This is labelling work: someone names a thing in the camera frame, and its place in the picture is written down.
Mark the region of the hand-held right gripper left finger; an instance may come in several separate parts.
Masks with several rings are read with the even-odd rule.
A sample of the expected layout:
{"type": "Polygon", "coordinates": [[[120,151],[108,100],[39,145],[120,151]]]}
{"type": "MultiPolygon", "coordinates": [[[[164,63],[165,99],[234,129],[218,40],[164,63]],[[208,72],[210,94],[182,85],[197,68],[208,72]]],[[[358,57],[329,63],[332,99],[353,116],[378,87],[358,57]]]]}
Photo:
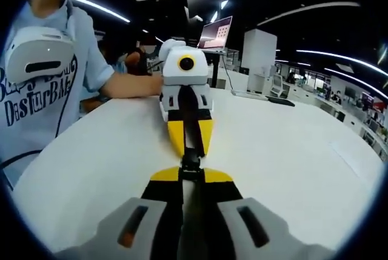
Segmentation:
{"type": "Polygon", "coordinates": [[[177,259],[183,220],[180,168],[156,172],[140,197],[102,219],[87,242],[58,259],[177,259]]]}

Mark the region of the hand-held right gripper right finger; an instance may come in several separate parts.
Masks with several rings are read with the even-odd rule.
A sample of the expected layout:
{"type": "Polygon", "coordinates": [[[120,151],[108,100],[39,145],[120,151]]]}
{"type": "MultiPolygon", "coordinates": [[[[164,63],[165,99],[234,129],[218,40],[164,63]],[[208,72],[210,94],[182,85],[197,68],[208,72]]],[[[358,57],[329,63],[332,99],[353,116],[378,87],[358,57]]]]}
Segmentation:
{"type": "Polygon", "coordinates": [[[233,179],[211,168],[183,171],[199,188],[210,259],[331,259],[333,251],[292,235],[285,219],[254,198],[245,198],[233,179]]]}

